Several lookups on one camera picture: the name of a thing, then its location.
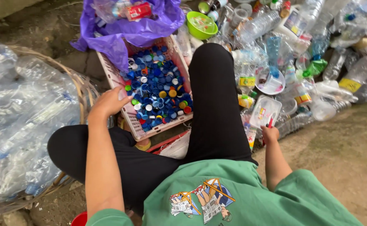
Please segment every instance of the purple plastic bag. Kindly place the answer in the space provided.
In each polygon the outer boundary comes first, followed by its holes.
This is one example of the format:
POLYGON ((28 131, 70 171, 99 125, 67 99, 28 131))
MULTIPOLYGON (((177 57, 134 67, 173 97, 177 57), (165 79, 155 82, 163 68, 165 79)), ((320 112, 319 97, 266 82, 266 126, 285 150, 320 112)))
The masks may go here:
POLYGON ((90 6, 93 0, 84 0, 80 17, 80 38, 71 45, 86 51, 87 47, 107 55, 108 59, 119 69, 128 71, 128 50, 123 38, 137 47, 151 46, 160 37, 167 37, 176 31, 185 21, 180 8, 180 0, 147 0, 153 4, 153 13, 157 20, 142 18, 139 22, 121 19, 104 28, 95 23, 95 10, 90 6), (103 37, 94 37, 97 31, 103 37))

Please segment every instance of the plastic crate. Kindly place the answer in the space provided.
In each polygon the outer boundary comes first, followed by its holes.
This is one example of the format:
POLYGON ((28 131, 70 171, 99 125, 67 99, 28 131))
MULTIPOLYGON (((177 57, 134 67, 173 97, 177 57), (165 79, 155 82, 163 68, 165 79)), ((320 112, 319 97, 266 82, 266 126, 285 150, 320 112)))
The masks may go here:
MULTIPOLYGON (((125 44, 126 48, 128 49, 129 56, 137 53, 138 51, 151 49, 151 46, 140 48, 133 46, 132 44, 126 41, 125 44)), ((168 47, 168 51, 164 55, 166 56, 167 60, 171 59, 174 62, 174 64, 178 67, 178 69, 181 72, 181 76, 185 78, 185 82, 183 84, 185 91, 192 96, 188 68, 173 36, 170 35, 168 37, 159 38, 154 42, 153 45, 157 45, 158 47, 165 45, 168 47)), ((119 70, 114 66, 114 64, 110 62, 110 60, 106 57, 106 55, 100 52, 97 52, 97 55, 98 58, 100 59, 101 65, 104 68, 110 87, 112 89, 118 86, 125 87, 125 81, 119 75, 119 70)), ((127 94, 125 89, 122 89, 122 92, 120 92, 119 95, 120 99, 126 97, 127 94)), ((151 136, 154 136, 159 132, 166 131, 174 126, 177 126, 193 118, 193 112, 191 112, 187 115, 178 116, 175 120, 167 124, 160 124, 158 126, 153 127, 151 130, 145 132, 143 131, 142 126, 139 123, 139 120, 136 118, 136 110, 133 108, 133 105, 131 103, 125 105, 122 108, 122 114, 127 124, 131 128, 132 135, 136 141, 141 141, 151 136)))

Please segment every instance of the dirt ground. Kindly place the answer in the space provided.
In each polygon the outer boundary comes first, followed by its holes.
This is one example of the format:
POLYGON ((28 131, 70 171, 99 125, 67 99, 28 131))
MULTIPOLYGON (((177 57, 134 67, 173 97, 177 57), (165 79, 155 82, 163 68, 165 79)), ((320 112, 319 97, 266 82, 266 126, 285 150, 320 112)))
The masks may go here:
MULTIPOLYGON (((196 8, 198 0, 188 4, 196 8)), ((79 37, 80 1, 47 0, 0 20, 0 42, 30 47, 72 69, 89 75, 101 88, 108 84, 95 52, 78 52, 69 41, 79 37)), ((179 134, 180 125, 152 139, 157 144, 179 134)), ((334 119, 314 123, 280 141, 295 170, 311 170, 341 203, 367 225, 367 104, 356 105, 334 119)), ((264 150, 255 153, 265 182, 264 150)), ((18 215, 0 216, 0 226, 67 226, 86 210, 84 186, 72 184, 34 203, 18 215), (18 216, 26 222, 18 221, 18 216)), ((134 222, 140 225, 140 218, 134 222)))

